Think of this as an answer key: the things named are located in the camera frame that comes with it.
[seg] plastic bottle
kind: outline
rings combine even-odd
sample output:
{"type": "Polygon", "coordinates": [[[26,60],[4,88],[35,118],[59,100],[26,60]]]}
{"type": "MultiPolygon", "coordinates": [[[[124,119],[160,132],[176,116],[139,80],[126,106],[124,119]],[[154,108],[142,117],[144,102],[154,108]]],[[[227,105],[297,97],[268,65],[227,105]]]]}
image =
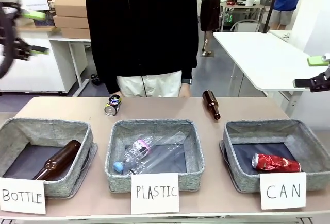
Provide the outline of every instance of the plastic bottle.
{"type": "Polygon", "coordinates": [[[33,177],[36,180],[48,180],[59,176],[76,158],[81,143],[72,140],[60,151],[50,157],[44,167],[33,177]]]}
{"type": "Polygon", "coordinates": [[[129,148],[125,150],[124,160],[116,161],[113,169],[121,173],[125,166],[133,166],[137,160],[141,160],[149,154],[153,142],[152,136],[142,135],[129,148]]]}
{"type": "Polygon", "coordinates": [[[128,170],[128,175],[132,174],[148,174],[153,172],[153,168],[155,168],[157,165],[165,161],[170,155],[174,155],[175,157],[178,157],[181,153],[184,152],[183,149],[180,147],[180,143],[186,139],[186,136],[183,136],[182,139],[180,139],[178,144],[173,144],[170,146],[166,151],[162,151],[162,153],[156,153],[156,151],[153,150],[151,155],[148,157],[146,161],[139,161],[136,163],[136,166],[134,168],[131,168],[128,170]]]}
{"type": "Polygon", "coordinates": [[[211,90],[206,90],[203,93],[203,100],[206,108],[212,114],[215,120],[219,120],[221,118],[219,110],[218,110],[218,102],[211,90]]]}

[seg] white pants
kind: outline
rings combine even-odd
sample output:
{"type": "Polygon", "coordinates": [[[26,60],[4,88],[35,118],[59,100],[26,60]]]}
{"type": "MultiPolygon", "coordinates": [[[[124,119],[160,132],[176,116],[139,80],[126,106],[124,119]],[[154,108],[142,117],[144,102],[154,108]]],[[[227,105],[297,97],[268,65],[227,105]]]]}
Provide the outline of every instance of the white pants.
{"type": "Polygon", "coordinates": [[[154,76],[117,77],[121,93],[125,97],[179,97],[182,72],[154,76]]]}

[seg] red soda can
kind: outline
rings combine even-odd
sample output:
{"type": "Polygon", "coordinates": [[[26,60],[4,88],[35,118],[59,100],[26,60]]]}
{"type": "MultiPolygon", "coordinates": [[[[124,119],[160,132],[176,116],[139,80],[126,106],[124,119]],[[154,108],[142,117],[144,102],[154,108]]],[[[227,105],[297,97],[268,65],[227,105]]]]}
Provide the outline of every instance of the red soda can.
{"type": "Polygon", "coordinates": [[[257,170],[271,171],[273,173],[299,173],[300,163],[279,156],[256,153],[252,158],[252,166],[257,170]]]}

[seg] plastic sign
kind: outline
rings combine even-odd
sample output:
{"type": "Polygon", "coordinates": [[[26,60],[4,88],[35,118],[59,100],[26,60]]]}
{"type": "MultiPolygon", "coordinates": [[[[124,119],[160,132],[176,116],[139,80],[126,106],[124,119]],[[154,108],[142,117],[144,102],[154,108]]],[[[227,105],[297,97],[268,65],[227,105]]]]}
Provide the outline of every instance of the plastic sign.
{"type": "Polygon", "coordinates": [[[46,214],[43,180],[0,178],[0,209],[46,214]]]}
{"type": "Polygon", "coordinates": [[[179,212],[179,174],[132,175],[131,213],[179,212]]]}
{"type": "Polygon", "coordinates": [[[261,209],[306,207],[306,173],[260,174],[261,209]]]}

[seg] beer bottle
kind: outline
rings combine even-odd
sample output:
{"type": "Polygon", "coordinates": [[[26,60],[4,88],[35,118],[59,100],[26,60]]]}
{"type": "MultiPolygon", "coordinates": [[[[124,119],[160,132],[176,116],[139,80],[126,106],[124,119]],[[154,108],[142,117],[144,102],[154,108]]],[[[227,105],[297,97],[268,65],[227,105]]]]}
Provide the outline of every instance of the beer bottle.
{"type": "Polygon", "coordinates": [[[218,110],[219,104],[217,102],[217,99],[215,98],[214,93],[211,90],[204,91],[203,100],[207,110],[211,112],[214,119],[219,120],[221,117],[218,110]]]}
{"type": "Polygon", "coordinates": [[[80,146],[80,142],[76,140],[68,142],[60,151],[45,162],[44,167],[33,179],[49,180],[59,176],[76,158],[80,146]]]}

